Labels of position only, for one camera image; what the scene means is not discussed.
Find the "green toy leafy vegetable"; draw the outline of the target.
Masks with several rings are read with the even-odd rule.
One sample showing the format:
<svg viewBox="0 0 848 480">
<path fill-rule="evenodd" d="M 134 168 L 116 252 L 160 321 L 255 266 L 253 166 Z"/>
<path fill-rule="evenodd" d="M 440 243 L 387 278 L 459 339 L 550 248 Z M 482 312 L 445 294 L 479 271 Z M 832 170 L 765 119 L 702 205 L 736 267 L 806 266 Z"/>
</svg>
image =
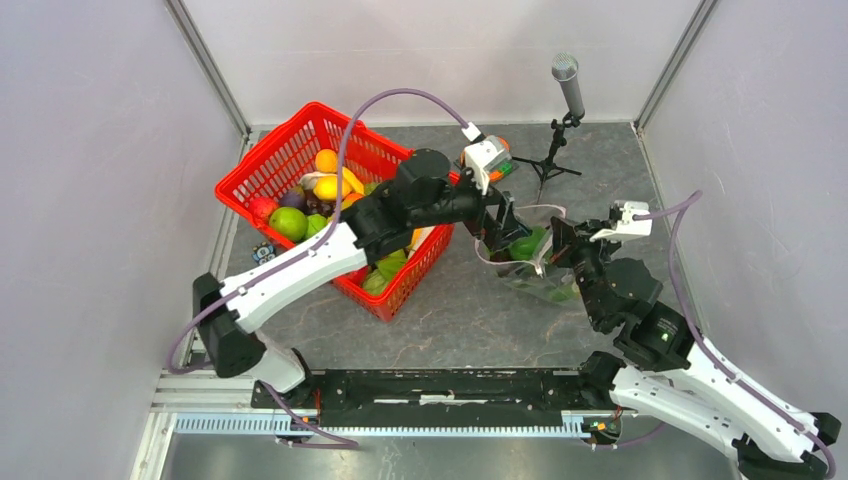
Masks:
<svg viewBox="0 0 848 480">
<path fill-rule="evenodd" d="M 550 283 L 541 281 L 528 287 L 527 292 L 541 300 L 563 305 L 580 297 L 579 288 L 574 280 Z"/>
</svg>

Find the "clear dotted zip bag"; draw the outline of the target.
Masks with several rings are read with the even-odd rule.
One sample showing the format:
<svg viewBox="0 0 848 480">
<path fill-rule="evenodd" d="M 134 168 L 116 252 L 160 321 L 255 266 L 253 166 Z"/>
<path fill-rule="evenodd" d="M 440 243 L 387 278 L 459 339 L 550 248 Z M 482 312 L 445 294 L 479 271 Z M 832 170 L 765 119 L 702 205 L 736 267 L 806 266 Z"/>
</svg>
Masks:
<svg viewBox="0 0 848 480">
<path fill-rule="evenodd" d="M 496 276 L 507 286 L 527 293 L 532 284 L 547 281 L 550 283 L 574 280 L 573 272 L 567 267 L 558 267 L 552 263 L 553 236 L 550 232 L 551 219 L 557 217 L 564 220 L 567 210 L 565 207 L 553 204 L 537 204 L 515 208 L 515 214 L 524 225 L 532 229 L 543 227 L 547 234 L 536 249 L 536 257 L 530 261 L 513 261 L 509 251 L 503 255 L 490 254 L 480 240 L 475 241 L 475 253 L 485 264 L 494 270 Z M 575 304 L 580 297 L 567 304 Z"/>
</svg>

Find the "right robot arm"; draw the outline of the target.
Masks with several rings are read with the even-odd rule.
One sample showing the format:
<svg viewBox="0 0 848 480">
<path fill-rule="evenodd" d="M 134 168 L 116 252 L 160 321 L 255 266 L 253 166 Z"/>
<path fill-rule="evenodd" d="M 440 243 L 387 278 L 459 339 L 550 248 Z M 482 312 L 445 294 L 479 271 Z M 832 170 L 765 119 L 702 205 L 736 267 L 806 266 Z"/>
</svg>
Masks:
<svg viewBox="0 0 848 480">
<path fill-rule="evenodd" d="M 551 220 L 552 263 L 572 271 L 592 328 L 613 334 L 620 352 L 589 356 L 580 400 L 652 415 L 735 460 L 745 479 L 834 478 L 840 421 L 791 406 L 720 354 L 660 301 L 663 285 L 642 261 L 612 258 L 620 244 L 601 238 L 605 225 Z"/>
</svg>

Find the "green toy bell pepper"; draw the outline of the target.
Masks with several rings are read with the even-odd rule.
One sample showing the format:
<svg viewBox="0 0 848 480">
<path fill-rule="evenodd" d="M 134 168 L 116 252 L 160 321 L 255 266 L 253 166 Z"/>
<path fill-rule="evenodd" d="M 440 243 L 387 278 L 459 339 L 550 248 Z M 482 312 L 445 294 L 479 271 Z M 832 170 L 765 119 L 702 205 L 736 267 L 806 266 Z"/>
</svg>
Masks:
<svg viewBox="0 0 848 480">
<path fill-rule="evenodd" d="M 508 246 L 508 251 L 513 261 L 530 261 L 536 257 L 536 249 L 547 234 L 547 229 L 534 227 L 533 233 L 528 237 L 522 237 Z"/>
</svg>

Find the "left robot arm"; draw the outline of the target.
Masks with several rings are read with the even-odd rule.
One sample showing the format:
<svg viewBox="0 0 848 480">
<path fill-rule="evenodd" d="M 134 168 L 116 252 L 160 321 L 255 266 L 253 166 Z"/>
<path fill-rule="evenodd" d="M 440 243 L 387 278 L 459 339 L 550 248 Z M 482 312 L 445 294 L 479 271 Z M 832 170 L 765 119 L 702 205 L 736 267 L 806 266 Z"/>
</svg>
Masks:
<svg viewBox="0 0 848 480">
<path fill-rule="evenodd" d="M 294 349 L 267 346 L 257 330 L 285 306 L 317 287 L 376 263 L 406 247 L 415 229 L 463 223 L 499 250 L 529 234 L 512 213 L 512 199 L 491 185 L 490 174 L 511 161 L 491 137 L 467 146 L 458 181 L 451 163 L 418 149 L 370 195 L 340 213 L 337 222 L 271 261 L 220 281 L 206 273 L 192 285 L 194 323 L 211 368 L 220 378 L 250 375 L 290 407 L 306 405 L 314 381 Z"/>
</svg>

